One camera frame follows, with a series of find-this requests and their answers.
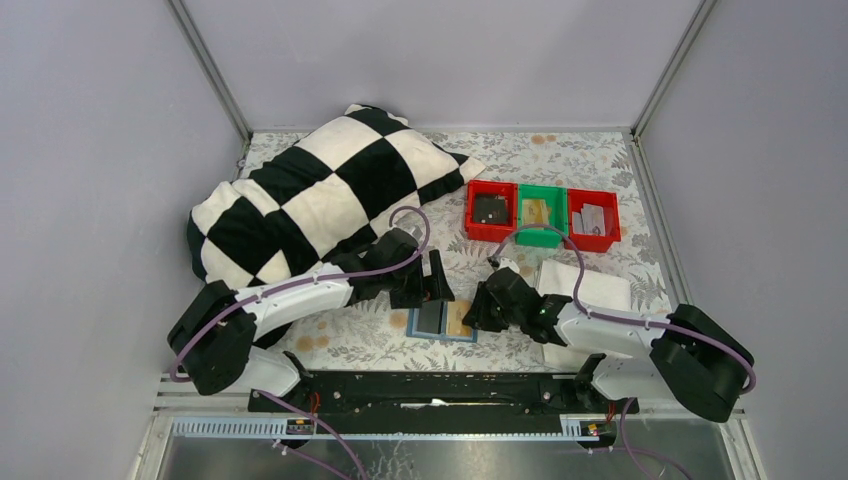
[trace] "metal frame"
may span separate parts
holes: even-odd
[[[236,129],[236,132],[238,132],[239,137],[241,137],[242,143],[246,149],[250,146],[250,137],[253,132],[250,129],[250,125],[247,124],[247,120],[245,120],[244,115],[242,115],[241,109],[239,108],[236,99],[233,97],[232,92],[230,92],[229,87],[227,87],[227,82],[224,81],[221,71],[218,70],[215,60],[209,53],[209,48],[206,46],[206,42],[203,41],[203,37],[200,35],[200,31],[197,29],[194,19],[191,18],[191,13],[188,11],[188,7],[186,7],[183,0],[166,1],[168,7],[171,9],[171,13],[174,14],[174,18],[177,21],[180,31],[182,31],[183,35],[185,35],[186,42],[188,42],[191,51],[194,52],[197,61],[200,63],[200,68],[206,75],[206,79],[209,80],[209,86],[212,87],[212,90],[221,102],[221,106],[224,107],[224,112],[233,123],[233,127]]]
[[[194,438],[233,438],[266,440],[334,440],[327,433],[288,434],[286,425],[289,419],[303,418],[292,413],[265,414],[254,417],[214,417],[185,416],[172,417],[172,436]],[[595,442],[598,437],[581,436],[580,420],[560,416],[562,433],[519,433],[519,434],[347,434],[345,440],[381,441],[381,440],[421,440],[438,442],[444,440],[486,441],[486,442]]]
[[[260,128],[253,133],[309,133],[314,128]],[[615,132],[630,133],[633,127],[551,127],[551,126],[505,126],[505,127],[415,127],[421,133],[585,133],[585,132]]]
[[[227,116],[233,123],[245,145],[245,152],[250,145],[253,131],[245,120],[241,110],[227,87],[224,78],[218,69],[212,55],[203,41],[200,32],[184,0],[166,0],[173,12],[180,30],[185,35],[186,41],[194,52],[209,84],[221,102]],[[675,75],[680,69],[687,53],[690,51],[695,39],[703,28],[709,14],[712,12],[718,0],[702,0],[698,5],[685,33],[675,48],[668,64],[666,65],[657,85],[651,93],[644,109],[638,119],[631,127],[620,128],[567,128],[555,129],[563,132],[584,131],[615,131],[621,132],[627,145],[627,151],[633,162],[636,183],[642,195],[646,207],[646,217],[651,233],[657,239],[660,249],[661,261],[665,265],[663,275],[666,277],[669,298],[673,303],[685,303],[692,301],[692,295],[686,283],[686,278],[680,263],[680,257],[675,247],[665,212],[656,190],[649,162],[641,144],[640,138],[649,126],[652,117],[657,111],[665,92],[671,85]],[[423,129],[424,131],[435,131],[434,129]],[[505,129],[504,131],[530,131],[527,128]],[[466,129],[448,129],[448,131],[466,131]],[[203,417],[214,423],[214,418],[221,421],[232,421],[233,419],[255,419],[255,418],[285,418],[290,414],[250,413],[247,411],[249,391],[247,389],[227,389],[213,397],[201,397],[197,394],[191,383],[172,383],[167,375],[164,375],[160,384],[159,394],[155,401],[154,412],[151,417],[148,433],[145,436],[137,457],[136,463],[130,471],[130,478],[136,480],[155,480],[158,478],[159,470],[167,453],[171,436],[174,433],[175,421],[179,422],[186,417]],[[641,414],[635,417],[647,419],[675,419],[694,418],[691,413],[682,410],[676,404],[643,405]],[[563,416],[563,421],[568,420],[601,420],[601,417],[586,416]],[[734,412],[731,419],[720,426],[725,448],[731,461],[734,475],[740,479],[766,480],[759,453],[751,438],[750,428],[745,412],[741,409]]]
[[[637,118],[636,123],[633,124],[632,133],[637,139],[645,133],[645,129],[648,127],[654,113],[656,113],[663,96],[665,96],[666,90],[668,90],[674,76],[677,74],[683,60],[686,58],[686,54],[689,53],[689,50],[695,43],[695,39],[698,37],[698,34],[701,33],[701,29],[707,22],[707,18],[710,16],[710,13],[713,11],[713,8],[717,3],[718,0],[701,0],[701,3],[699,3],[698,7],[695,9],[695,14],[692,15],[692,19],[689,21],[689,25],[686,26],[686,30],[680,38],[680,42],[671,54],[671,58],[669,59],[668,64],[666,64],[665,70],[663,70],[663,73],[660,75],[659,82],[657,82],[657,85],[654,87],[654,91],[651,92],[651,96],[648,97],[648,103],[645,104],[645,108],[642,109],[642,113],[639,114],[639,118]]]

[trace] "brown stain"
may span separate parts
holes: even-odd
[[[392,312],[389,315],[389,325],[392,328],[406,328],[406,322],[408,320],[407,315],[403,312]]]
[[[315,346],[315,341],[309,335],[297,339],[295,347],[298,352],[311,352]]]

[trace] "small object in bin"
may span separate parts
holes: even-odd
[[[606,235],[607,229],[604,225],[604,207],[598,205],[584,204],[580,212],[583,220],[584,235]]]
[[[592,235],[591,220],[587,218],[583,207],[594,205],[601,208],[603,212],[603,227],[598,222],[598,231],[601,235]],[[574,234],[571,239],[574,246],[584,252],[604,253],[610,249],[613,243],[621,241],[621,226],[618,219],[618,199],[613,192],[597,192],[593,190],[568,189],[568,218],[573,219],[572,214],[580,212],[583,221],[583,233],[575,229],[574,222],[568,225],[570,233]]]
[[[506,205],[506,197],[490,193],[478,193],[474,197],[474,211],[471,213],[471,221],[488,225],[507,225],[509,223],[509,209]]]
[[[543,223],[545,225],[551,224],[549,221],[551,209],[548,207],[547,202],[543,199],[525,198],[521,201],[521,209],[522,223],[524,225],[531,223]]]
[[[583,216],[580,212],[571,212],[571,232],[583,235]]]

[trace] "green bin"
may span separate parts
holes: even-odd
[[[524,225],[524,202],[526,198],[540,198],[545,201],[551,216],[548,223],[568,233],[568,195],[560,187],[542,187],[539,185],[518,185],[518,226]],[[556,248],[562,242],[558,233],[545,229],[522,230],[515,236],[515,243],[530,247]]]

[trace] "gray wall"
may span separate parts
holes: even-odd
[[[122,478],[239,142],[163,0],[3,2],[0,65],[0,478]]]
[[[190,0],[256,129],[352,102],[417,127],[627,126],[698,0]]]
[[[695,301],[757,359],[772,479],[844,478],[848,3],[720,2],[644,137]]]

